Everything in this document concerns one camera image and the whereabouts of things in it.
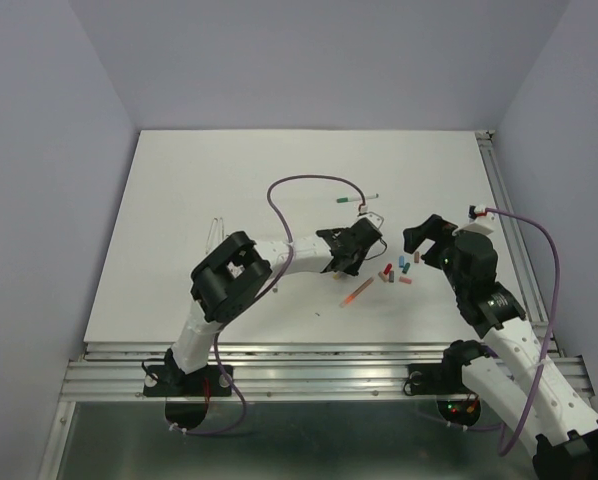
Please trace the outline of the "tan orange marker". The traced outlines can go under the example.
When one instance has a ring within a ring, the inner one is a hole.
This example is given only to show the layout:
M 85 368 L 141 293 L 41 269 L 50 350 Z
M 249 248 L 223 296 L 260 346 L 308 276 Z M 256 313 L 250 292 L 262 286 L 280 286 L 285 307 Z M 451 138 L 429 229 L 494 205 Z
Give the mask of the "tan orange marker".
M 353 292 L 344 298 L 344 300 L 340 303 L 340 307 L 345 308 L 347 305 L 352 303 L 360 294 L 362 294 L 370 285 L 372 285 L 373 282 L 373 277 L 366 279 L 359 287 L 357 287 Z

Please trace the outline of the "green capped thin marker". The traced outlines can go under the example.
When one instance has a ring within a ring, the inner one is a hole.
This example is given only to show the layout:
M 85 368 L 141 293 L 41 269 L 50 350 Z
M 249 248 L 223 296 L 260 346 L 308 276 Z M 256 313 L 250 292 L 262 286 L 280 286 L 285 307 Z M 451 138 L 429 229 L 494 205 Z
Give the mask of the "green capped thin marker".
M 360 196 L 360 195 L 356 195 L 356 196 L 345 196 L 345 197 L 339 197 L 336 199 L 336 203 L 349 203 L 349 202 L 361 202 L 363 203 L 364 201 L 368 201 L 368 200 L 374 200 L 379 198 L 379 194 L 371 194 L 371 195 L 365 195 L 364 197 Z

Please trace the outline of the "red capped marker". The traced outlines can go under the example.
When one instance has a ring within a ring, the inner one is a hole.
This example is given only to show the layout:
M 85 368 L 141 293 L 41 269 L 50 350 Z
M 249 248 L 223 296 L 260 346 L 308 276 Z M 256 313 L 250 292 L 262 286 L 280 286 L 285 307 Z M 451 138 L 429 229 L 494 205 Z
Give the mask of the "red capped marker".
M 226 237 L 225 220 L 223 217 L 219 217 L 219 223 L 220 223 L 220 233 L 221 233 L 221 237 L 223 239 Z

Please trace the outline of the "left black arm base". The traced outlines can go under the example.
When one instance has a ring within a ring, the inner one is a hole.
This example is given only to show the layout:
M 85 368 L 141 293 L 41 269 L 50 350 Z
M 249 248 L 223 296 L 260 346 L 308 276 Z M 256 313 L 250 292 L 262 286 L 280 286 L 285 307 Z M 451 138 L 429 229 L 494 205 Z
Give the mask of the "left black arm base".
M 163 359 L 142 361 L 144 386 L 142 395 L 165 401 L 166 421 L 183 433 L 200 433 L 199 427 L 209 413 L 210 401 L 230 398 L 233 390 L 228 379 L 233 379 L 234 368 L 225 365 L 224 377 L 216 364 L 184 374 L 175 364 L 168 350 Z

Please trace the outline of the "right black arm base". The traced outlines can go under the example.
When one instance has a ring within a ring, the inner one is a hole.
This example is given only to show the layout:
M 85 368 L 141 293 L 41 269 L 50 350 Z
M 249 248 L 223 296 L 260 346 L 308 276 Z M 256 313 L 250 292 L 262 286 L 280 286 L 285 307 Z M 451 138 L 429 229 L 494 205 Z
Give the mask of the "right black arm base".
M 492 360 L 492 351 L 475 340 L 457 340 L 443 351 L 437 363 L 411 363 L 404 379 L 402 392 L 406 397 L 432 395 L 464 396 L 460 400 L 436 400 L 438 417 L 424 414 L 430 420 L 439 421 L 449 428 L 470 432 L 494 432 L 500 424 L 478 426 L 482 407 L 479 396 L 469 390 L 462 380 L 462 368 L 471 366 L 476 359 Z

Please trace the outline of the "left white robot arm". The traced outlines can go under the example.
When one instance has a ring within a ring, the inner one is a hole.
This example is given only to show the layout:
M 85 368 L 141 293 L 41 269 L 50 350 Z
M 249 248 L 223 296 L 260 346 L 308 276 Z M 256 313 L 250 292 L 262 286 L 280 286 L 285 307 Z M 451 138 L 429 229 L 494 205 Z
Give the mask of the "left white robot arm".
M 345 228 L 322 229 L 295 240 L 255 241 L 245 232 L 229 235 L 191 273 L 191 306 L 171 350 L 167 382 L 178 393 L 201 382 L 215 335 L 243 314 L 264 287 L 280 275 L 343 273 L 356 276 L 369 250 L 382 238 L 374 214 Z

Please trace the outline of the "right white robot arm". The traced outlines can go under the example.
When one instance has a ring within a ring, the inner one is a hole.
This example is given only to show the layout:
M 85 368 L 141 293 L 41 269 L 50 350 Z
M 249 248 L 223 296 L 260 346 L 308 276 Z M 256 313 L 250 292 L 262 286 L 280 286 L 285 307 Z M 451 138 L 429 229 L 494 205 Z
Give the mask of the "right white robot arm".
M 462 227 L 433 214 L 404 230 L 407 253 L 431 241 L 422 260 L 444 273 L 478 338 L 451 343 L 438 363 L 409 365 L 403 392 L 473 393 L 524 446 L 538 478 L 598 479 L 598 413 L 549 358 L 520 303 L 498 281 L 492 223 L 486 209 Z

